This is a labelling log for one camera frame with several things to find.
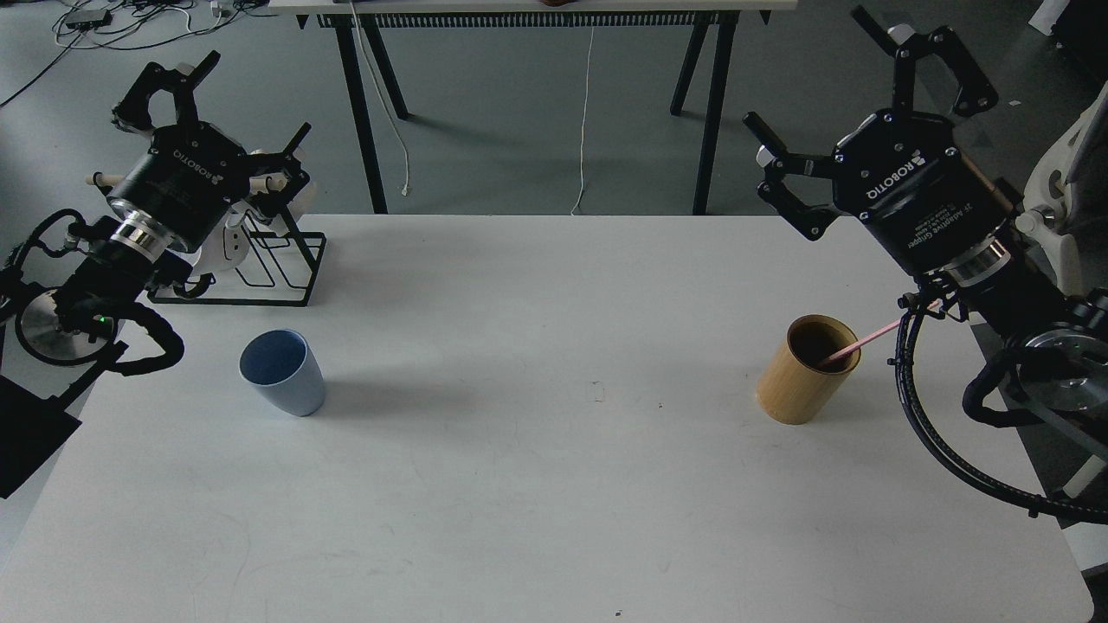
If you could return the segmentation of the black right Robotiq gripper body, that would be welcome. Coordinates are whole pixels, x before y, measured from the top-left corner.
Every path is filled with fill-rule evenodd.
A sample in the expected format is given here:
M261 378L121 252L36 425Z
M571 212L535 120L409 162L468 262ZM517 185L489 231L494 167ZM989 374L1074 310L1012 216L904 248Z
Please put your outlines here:
M834 207L856 217L913 277L943 268L1008 219L936 114L878 111L834 149Z

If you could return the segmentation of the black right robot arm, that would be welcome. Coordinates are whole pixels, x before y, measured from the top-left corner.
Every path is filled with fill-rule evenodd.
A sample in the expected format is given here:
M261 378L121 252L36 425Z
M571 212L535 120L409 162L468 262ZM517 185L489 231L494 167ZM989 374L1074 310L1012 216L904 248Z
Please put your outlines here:
M907 421L938 464L1032 515L1105 524L1104 505L1022 491L970 464L919 400L914 364L923 320L962 321L977 312L1002 347L967 382L964 413L994 428L1047 423L1104 458L1105 289L1065 295L1060 280L1020 248L1014 188L973 165L955 142L952 119L915 110L915 68L931 55L957 79L954 115L974 118L996 106L995 89L960 35L947 27L884 30L862 7L851 16L892 59L892 103L827 155L791 152L756 112L745 114L761 145L758 194L808 241L819 241L837 217L854 217L917 284L899 300L904 315L891 365Z

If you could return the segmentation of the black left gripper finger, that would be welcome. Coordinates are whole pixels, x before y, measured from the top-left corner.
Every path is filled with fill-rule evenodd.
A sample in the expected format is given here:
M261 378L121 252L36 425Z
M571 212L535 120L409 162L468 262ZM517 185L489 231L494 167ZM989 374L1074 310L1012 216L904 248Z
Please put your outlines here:
M151 99L155 94L165 92L170 93L173 100L177 124L198 124L194 93L214 67L217 67L220 58L219 52L211 51L197 67L191 67L189 71L161 67L156 62L147 63L126 95L112 109L112 122L123 132L154 133L156 126L150 114Z
M288 145L280 152L242 154L235 157L234 168L238 175L247 178L246 202L260 217L276 217L289 210L294 198L310 182L309 174L304 171L296 150L302 139L307 137L312 124L302 123L301 127L289 139ZM285 180L281 188L265 188L265 192L252 192L250 181L254 177L277 177Z

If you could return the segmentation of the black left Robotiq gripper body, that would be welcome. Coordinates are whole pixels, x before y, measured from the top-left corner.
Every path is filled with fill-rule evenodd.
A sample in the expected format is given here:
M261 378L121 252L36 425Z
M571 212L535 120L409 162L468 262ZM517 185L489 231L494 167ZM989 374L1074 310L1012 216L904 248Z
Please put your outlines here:
M138 212L171 234L170 248L195 253L249 188L244 146L209 122L156 129L146 154L107 192L119 218Z

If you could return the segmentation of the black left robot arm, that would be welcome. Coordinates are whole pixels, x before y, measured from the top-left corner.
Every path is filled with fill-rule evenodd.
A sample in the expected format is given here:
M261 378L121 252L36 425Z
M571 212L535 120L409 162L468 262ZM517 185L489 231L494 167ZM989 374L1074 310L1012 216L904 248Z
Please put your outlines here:
M115 343L119 324L144 328L162 348L155 357L107 364L122 376L160 371L179 362L184 343L157 312L138 303L142 292L182 288L198 269L187 261L202 249L239 202L264 223L294 229L293 201L310 177L297 149L310 131L296 131L280 152L249 153L236 139L198 118L194 92L219 60L211 52L197 67L143 68L113 108L113 123L148 139L146 154L116 182L96 177L112 216L88 224L75 210L59 210L17 246L3 268L3 323L41 362L94 362ZM48 249L60 259L86 243L84 261L60 286L23 280L23 263L42 234L70 216L66 244Z

